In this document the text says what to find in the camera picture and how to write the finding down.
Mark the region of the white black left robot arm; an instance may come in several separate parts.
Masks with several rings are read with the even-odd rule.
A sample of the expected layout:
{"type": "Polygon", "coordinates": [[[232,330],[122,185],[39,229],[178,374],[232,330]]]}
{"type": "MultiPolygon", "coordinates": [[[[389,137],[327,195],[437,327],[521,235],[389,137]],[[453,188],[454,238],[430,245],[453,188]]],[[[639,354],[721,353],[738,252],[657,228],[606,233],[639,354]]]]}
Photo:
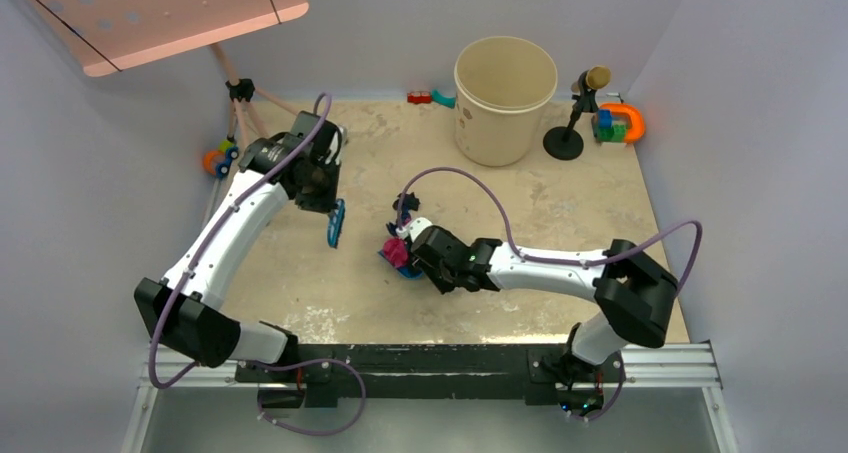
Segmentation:
{"type": "Polygon", "coordinates": [[[168,347],[210,368],[228,360],[259,362],[275,382],[295,375],[293,333],[264,321],[242,323],[220,309],[247,253],[286,205],[328,216],[327,241],[337,246],[346,140],[344,128],[302,111],[290,131],[257,139],[244,150],[225,199],[200,236],[160,279],[144,278],[135,288],[152,347],[168,347]]]}

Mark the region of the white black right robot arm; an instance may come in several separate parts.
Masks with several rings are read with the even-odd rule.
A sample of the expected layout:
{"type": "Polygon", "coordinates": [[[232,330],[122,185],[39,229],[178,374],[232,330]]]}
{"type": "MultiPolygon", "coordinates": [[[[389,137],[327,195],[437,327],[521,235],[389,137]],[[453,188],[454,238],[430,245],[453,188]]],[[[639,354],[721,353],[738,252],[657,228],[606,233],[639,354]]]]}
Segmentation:
{"type": "Polygon", "coordinates": [[[657,349],[666,342],[678,281],[627,240],[584,252],[512,248],[491,238],[465,244],[424,218],[398,235],[413,267],[441,293],[529,289],[594,303],[598,314],[572,329],[561,354],[573,379],[588,378],[627,345],[657,349]]]}

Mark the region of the blue hand brush black bristles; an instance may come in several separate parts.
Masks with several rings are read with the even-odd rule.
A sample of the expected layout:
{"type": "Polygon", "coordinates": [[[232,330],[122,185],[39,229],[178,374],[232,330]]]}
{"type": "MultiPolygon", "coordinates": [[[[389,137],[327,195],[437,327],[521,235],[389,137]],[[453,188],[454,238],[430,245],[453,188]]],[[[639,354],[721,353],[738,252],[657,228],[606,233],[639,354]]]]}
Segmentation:
{"type": "Polygon", "coordinates": [[[341,236],[342,227],[345,220],[346,214],[346,204],[345,200],[342,198],[338,198],[335,202],[334,207],[328,214],[328,225],[326,230],[326,239],[328,246],[336,249],[339,244],[339,239],[341,236]]]}

